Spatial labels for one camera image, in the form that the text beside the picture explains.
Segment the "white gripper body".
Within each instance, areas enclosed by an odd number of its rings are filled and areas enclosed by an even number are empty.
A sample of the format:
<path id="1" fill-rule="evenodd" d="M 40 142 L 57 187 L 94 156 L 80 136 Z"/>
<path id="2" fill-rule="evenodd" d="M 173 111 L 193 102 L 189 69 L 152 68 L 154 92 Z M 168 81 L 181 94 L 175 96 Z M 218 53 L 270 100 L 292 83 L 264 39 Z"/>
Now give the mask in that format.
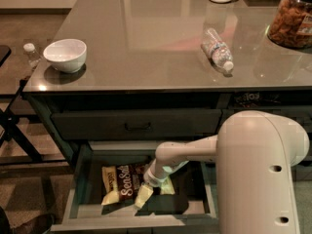
<path id="1" fill-rule="evenodd" d="M 187 161 L 182 161 L 177 165 L 165 165 L 154 159 L 145 168 L 143 180 L 152 187 L 160 187 L 171 174 L 177 172 L 186 164 Z"/>

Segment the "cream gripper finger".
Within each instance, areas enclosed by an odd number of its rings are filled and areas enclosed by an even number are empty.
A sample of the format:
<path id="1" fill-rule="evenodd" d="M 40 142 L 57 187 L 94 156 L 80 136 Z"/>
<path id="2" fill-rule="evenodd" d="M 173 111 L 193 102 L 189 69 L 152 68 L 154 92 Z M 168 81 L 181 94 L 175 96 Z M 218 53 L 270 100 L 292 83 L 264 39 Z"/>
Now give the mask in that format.
<path id="1" fill-rule="evenodd" d="M 148 201 L 148 199 L 152 196 L 153 194 L 153 187 L 143 183 L 140 188 L 139 191 L 136 195 L 136 199 L 135 199 L 135 206 L 137 209 L 141 209 L 145 203 Z"/>

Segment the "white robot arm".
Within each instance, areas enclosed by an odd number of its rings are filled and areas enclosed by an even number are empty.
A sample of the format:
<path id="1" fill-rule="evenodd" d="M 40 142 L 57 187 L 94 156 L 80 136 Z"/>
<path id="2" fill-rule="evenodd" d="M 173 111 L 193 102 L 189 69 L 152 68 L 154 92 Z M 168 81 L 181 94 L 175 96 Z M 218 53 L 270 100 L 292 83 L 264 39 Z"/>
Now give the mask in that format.
<path id="1" fill-rule="evenodd" d="M 159 144 L 143 179 L 158 187 L 189 161 L 215 159 L 219 234 L 300 234 L 292 167 L 309 147 L 295 120 L 246 110 L 215 136 Z"/>

